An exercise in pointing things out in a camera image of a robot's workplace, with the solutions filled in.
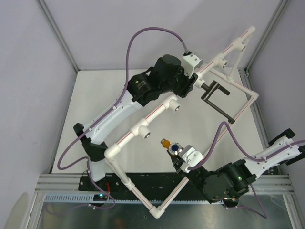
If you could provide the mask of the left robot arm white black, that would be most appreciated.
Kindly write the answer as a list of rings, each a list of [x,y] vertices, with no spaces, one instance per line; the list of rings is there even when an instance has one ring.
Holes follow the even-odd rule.
[[[86,125],[74,125],[73,129],[89,158],[89,185],[93,189],[101,190],[106,184],[104,152],[108,147],[104,140],[109,133],[128,116],[157,100],[161,94],[173,92],[185,98],[193,89],[197,80],[193,73],[201,63],[202,59],[195,54],[186,55],[182,60],[166,54],[157,60],[155,66],[128,81],[126,92],[116,100],[113,108],[108,108]]]

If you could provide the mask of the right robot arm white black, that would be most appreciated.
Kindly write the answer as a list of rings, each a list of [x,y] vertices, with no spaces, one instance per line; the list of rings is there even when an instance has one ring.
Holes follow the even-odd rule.
[[[211,151],[203,156],[191,145],[164,145],[176,173],[182,177],[174,191],[175,200],[206,201],[210,204],[221,201],[236,206],[238,199],[248,193],[249,187],[265,171],[283,163],[290,165],[305,157],[305,142],[293,141],[294,136],[294,132],[287,129],[260,153],[245,155],[214,171],[205,169],[201,163],[212,154]]]

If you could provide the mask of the gold faucet with chrome knob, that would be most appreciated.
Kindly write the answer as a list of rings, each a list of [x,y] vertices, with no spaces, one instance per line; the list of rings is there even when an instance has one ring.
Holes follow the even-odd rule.
[[[170,156],[178,157],[179,153],[182,151],[182,146],[179,143],[171,143],[169,140],[163,138],[161,140],[161,145],[165,148]]]

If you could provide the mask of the white PVC pipe frame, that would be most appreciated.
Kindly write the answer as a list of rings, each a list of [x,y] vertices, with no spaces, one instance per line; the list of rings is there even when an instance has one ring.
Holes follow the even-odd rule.
[[[184,48],[183,56],[187,56],[193,54],[187,48],[183,39],[176,34],[175,32],[165,29],[165,28],[155,28],[156,31],[164,31],[170,33],[177,37]],[[241,110],[234,117],[235,120],[238,120],[240,116],[249,108],[258,98],[258,93],[250,90],[249,88],[244,87],[241,84],[238,84],[233,80],[233,74],[237,69],[237,65],[241,61],[241,58],[244,54],[244,50],[246,49],[253,33],[255,32],[255,27],[249,27],[240,37],[236,38],[224,51],[217,54],[208,64],[202,64],[199,68],[195,69],[195,74],[198,75],[198,79],[194,83],[195,87],[200,88],[204,83],[203,76],[211,72],[216,76],[220,77],[223,81],[237,88],[238,90],[246,93],[250,96],[250,100],[241,108]],[[224,68],[227,65],[227,61],[225,57],[232,52],[233,50],[238,50],[240,53],[234,63],[234,66],[231,68],[229,75],[224,75],[221,72],[217,71],[217,67]],[[135,196],[145,205],[145,207],[149,210],[150,214],[158,219],[165,212],[166,208],[170,205],[170,203],[174,200],[174,198],[179,194],[179,192],[184,188],[184,186],[189,181],[188,178],[183,178],[182,181],[178,184],[177,187],[169,194],[169,196],[165,199],[165,201],[158,207],[152,205],[149,200],[140,192],[140,190],[135,186],[135,184],[130,180],[130,178],[126,175],[125,171],[121,168],[121,165],[116,161],[117,154],[121,151],[122,147],[128,144],[134,137],[140,135],[143,138],[149,136],[149,124],[156,119],[162,112],[167,109],[171,109],[176,112],[180,105],[177,102],[178,95],[172,93],[168,96],[160,105],[155,108],[152,112],[150,112],[145,118],[138,121],[129,132],[124,135],[117,143],[113,144],[109,149],[106,150],[105,156],[107,163],[110,165],[115,174],[121,179],[123,184],[133,193]]]

